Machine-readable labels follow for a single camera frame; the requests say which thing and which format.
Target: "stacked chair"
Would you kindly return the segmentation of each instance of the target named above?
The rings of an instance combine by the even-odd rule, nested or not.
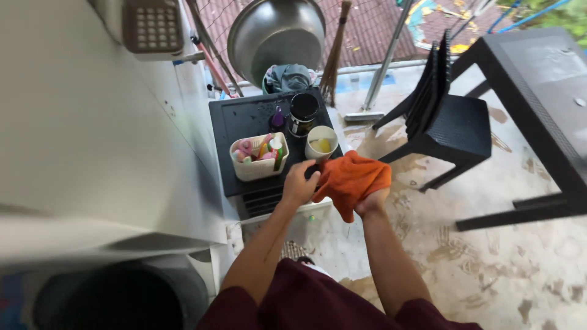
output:
[[[424,154],[453,163],[455,167],[426,183],[421,192],[438,189],[446,182],[491,157],[491,128],[485,101],[449,95],[450,30],[432,49],[424,73],[403,102],[381,118],[377,130],[405,115],[406,144],[379,160],[391,163],[412,153]]]

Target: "maroon shirt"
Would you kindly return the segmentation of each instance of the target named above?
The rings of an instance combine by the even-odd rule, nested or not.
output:
[[[220,292],[197,329],[426,329],[479,330],[446,320],[423,299],[406,302],[395,318],[330,277],[283,259],[261,306],[240,287]]]

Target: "beige basket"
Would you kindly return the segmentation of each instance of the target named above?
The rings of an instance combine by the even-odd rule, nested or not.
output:
[[[258,154],[259,149],[261,148],[261,143],[266,135],[259,135],[255,137],[249,137],[248,140],[251,141],[253,154]],[[238,149],[238,143],[242,140],[241,139],[235,141],[232,146],[230,146],[230,159],[232,159],[232,165],[234,166],[234,171],[237,174],[237,177],[241,181],[253,181],[257,179],[262,179],[264,177],[276,176],[281,174],[284,170],[285,162],[289,156],[289,148],[288,144],[285,141],[285,135],[281,132],[273,133],[274,139],[279,139],[281,141],[281,145],[283,145],[283,158],[281,160],[281,166],[279,170],[273,171],[273,166],[275,165],[275,159],[265,159],[265,160],[258,160],[253,161],[252,163],[245,164],[239,163],[232,158],[232,153]]]

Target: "broom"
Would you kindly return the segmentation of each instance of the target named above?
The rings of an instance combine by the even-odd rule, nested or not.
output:
[[[342,37],[345,34],[346,18],[349,16],[350,0],[342,2],[342,10],[340,11],[340,19],[338,21],[338,30],[336,30],[336,37],[332,44],[330,54],[328,54],[328,61],[322,73],[320,80],[320,93],[326,104],[331,107],[335,106],[334,97],[336,93],[336,78],[338,77],[338,60],[340,58],[340,49],[342,48]]]

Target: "hand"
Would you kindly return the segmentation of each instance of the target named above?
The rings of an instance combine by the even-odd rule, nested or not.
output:
[[[283,202],[291,203],[297,208],[306,204],[312,198],[320,179],[320,172],[314,172],[308,181],[306,181],[303,174],[308,167],[314,164],[316,164],[316,160],[312,159],[295,164],[289,169],[289,173],[285,177],[284,194],[281,199]]]
[[[355,212],[364,220],[371,214],[385,214],[385,199],[389,195],[389,188],[380,189],[355,206]]]

